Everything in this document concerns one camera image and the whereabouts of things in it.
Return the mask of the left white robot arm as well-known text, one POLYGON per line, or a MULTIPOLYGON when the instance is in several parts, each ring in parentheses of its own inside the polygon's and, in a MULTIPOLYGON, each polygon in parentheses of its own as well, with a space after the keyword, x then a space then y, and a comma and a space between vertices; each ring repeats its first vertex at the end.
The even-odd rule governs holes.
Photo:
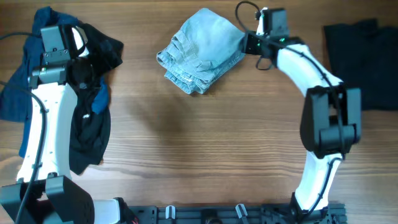
POLYGON ((24 93, 32 103, 27 149, 17 182, 1 187, 15 223, 123 223, 123 202, 95 200, 70 176, 70 136, 78 97, 94 68, 79 58, 34 68, 24 93))

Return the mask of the light blue denim shorts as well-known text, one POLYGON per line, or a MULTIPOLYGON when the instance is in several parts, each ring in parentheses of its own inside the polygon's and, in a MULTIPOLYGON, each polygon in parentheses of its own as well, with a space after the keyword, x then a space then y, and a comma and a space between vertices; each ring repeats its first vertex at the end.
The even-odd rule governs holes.
POLYGON ((202 8, 187 19, 156 58, 165 78, 187 94, 203 94, 245 56, 244 32, 215 12, 202 8))

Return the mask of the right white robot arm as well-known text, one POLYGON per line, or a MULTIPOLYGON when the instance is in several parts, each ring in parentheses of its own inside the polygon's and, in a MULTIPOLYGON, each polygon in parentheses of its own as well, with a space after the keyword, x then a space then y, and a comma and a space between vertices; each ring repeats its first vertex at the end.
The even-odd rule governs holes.
POLYGON ((361 92, 346 88, 298 38, 272 40, 247 31, 242 51, 269 59, 305 98, 300 138, 307 155, 292 206, 297 218, 323 217, 336 171, 361 138, 361 92))

